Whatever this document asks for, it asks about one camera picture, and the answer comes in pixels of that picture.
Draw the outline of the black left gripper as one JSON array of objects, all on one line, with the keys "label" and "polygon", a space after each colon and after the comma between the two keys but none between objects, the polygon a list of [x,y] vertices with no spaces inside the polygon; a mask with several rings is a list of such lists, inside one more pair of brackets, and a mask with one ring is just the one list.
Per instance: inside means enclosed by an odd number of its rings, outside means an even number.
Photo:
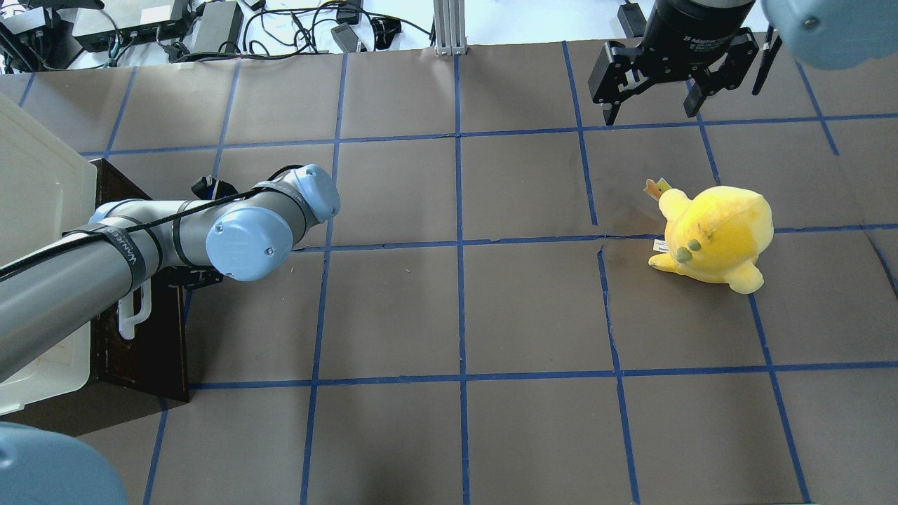
[{"label": "black left gripper", "polygon": [[166,267],[158,271],[155,279],[172,288],[184,288],[184,290],[201,290],[221,283],[224,275],[212,267]]}]

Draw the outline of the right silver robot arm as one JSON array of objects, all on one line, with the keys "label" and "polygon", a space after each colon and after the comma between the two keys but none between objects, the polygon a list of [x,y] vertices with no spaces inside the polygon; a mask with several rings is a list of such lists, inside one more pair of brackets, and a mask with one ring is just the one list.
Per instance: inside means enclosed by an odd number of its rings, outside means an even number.
[{"label": "right silver robot arm", "polygon": [[763,1],[760,6],[768,21],[763,43],[744,24],[753,1],[655,2],[641,42],[629,47],[607,41],[588,78],[605,124],[615,124],[625,100],[661,83],[692,82],[683,108],[695,117],[709,97],[738,89],[760,60],[751,90],[757,95],[782,49],[825,70],[895,54],[894,1]]}]

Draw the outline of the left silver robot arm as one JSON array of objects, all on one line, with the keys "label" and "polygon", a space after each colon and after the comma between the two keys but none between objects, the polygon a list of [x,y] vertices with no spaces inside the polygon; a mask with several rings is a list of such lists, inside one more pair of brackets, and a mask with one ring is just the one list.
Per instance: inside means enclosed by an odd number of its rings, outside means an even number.
[{"label": "left silver robot arm", "polygon": [[[257,281],[340,211],[317,164],[276,170],[216,199],[124,199],[2,268],[2,377],[7,379],[164,269],[212,269]],[[125,504],[121,476],[80,439],[2,423],[4,504]]]}]

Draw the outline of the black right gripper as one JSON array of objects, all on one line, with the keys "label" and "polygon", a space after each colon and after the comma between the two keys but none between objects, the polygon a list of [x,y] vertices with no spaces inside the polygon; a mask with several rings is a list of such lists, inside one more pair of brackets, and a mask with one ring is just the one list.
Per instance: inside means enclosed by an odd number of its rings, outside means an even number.
[{"label": "black right gripper", "polygon": [[[588,78],[592,102],[612,126],[620,106],[648,89],[649,78],[692,76],[684,112],[695,118],[705,100],[743,83],[759,45],[743,26],[753,1],[655,1],[638,47],[607,41]],[[708,66],[723,58],[715,71]]]}]

